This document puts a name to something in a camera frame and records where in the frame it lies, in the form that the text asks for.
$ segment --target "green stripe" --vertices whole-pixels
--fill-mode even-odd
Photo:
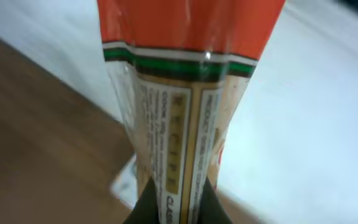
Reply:
[[[105,49],[105,60],[126,60],[135,67],[144,67],[149,69],[165,70],[172,72],[190,73],[193,75],[210,74],[214,77],[221,77],[225,68],[235,72],[252,73],[254,66],[237,62],[226,63],[216,62],[197,62],[189,60],[173,60],[169,58],[155,58],[134,55],[124,48]]]

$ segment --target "white stripe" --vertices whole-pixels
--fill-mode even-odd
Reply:
[[[146,49],[146,48],[136,48],[127,45],[124,42],[110,42],[103,44],[103,49],[111,49],[116,47],[122,47],[128,49],[131,53],[140,56],[148,57],[162,57],[170,59],[179,59],[179,60],[194,60],[194,61],[209,61],[209,62],[239,62],[246,65],[256,66],[258,61],[252,60],[249,58],[244,58],[236,55],[221,55],[221,54],[211,54],[209,52],[198,53],[198,52],[189,52],[184,50],[166,50],[166,49]]]

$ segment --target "white surface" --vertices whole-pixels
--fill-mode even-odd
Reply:
[[[358,223],[358,55],[287,12],[231,122],[218,187],[272,223]]]
[[[96,0],[0,0],[0,38],[116,119]]]
[[[126,207],[133,209],[137,202],[136,155],[133,155],[111,183],[110,192]]]
[[[290,3],[234,115],[219,188],[272,223],[358,223],[358,19]],[[121,117],[96,1],[0,0],[0,37]]]

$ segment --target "plastic bag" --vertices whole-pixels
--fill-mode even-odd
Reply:
[[[99,0],[108,73],[158,217],[196,223],[227,127],[284,0]]]

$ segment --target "brown table surface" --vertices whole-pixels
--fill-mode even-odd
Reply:
[[[117,121],[0,41],[0,223],[122,223],[109,186],[132,154]]]

